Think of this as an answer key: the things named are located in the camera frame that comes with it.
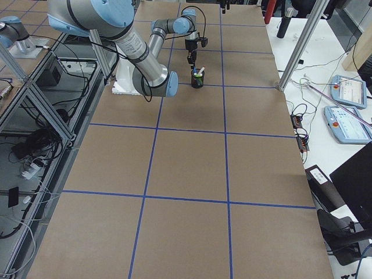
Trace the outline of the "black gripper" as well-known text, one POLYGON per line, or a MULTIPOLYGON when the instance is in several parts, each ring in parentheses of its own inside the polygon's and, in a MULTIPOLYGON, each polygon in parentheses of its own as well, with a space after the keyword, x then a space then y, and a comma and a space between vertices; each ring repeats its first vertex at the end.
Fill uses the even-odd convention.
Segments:
POLYGON ((194 58, 197 57, 198 39, 185 40, 185 48, 188 51, 187 61, 190 65, 190 69, 194 69, 194 58))

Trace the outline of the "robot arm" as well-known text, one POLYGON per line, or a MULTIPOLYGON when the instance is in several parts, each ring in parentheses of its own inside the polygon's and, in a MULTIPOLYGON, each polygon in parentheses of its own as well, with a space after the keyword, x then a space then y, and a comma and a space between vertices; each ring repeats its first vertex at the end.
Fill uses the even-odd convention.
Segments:
POLYGON ((143 96, 173 97, 178 75, 157 58, 169 34, 193 36, 196 12, 186 9, 176 19, 155 20, 149 42, 133 26, 131 1, 48 1, 49 25, 62 33, 88 37, 96 30, 101 39, 114 42, 135 67, 132 82, 143 96))

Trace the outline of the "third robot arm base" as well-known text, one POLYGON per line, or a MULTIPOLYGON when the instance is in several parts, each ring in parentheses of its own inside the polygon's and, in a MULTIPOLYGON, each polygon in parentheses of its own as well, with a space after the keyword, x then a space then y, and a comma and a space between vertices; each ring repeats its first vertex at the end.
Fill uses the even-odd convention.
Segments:
POLYGON ((1 44, 5 48, 16 44, 21 53, 28 53, 35 47, 28 31, 17 16, 1 18, 1 44))

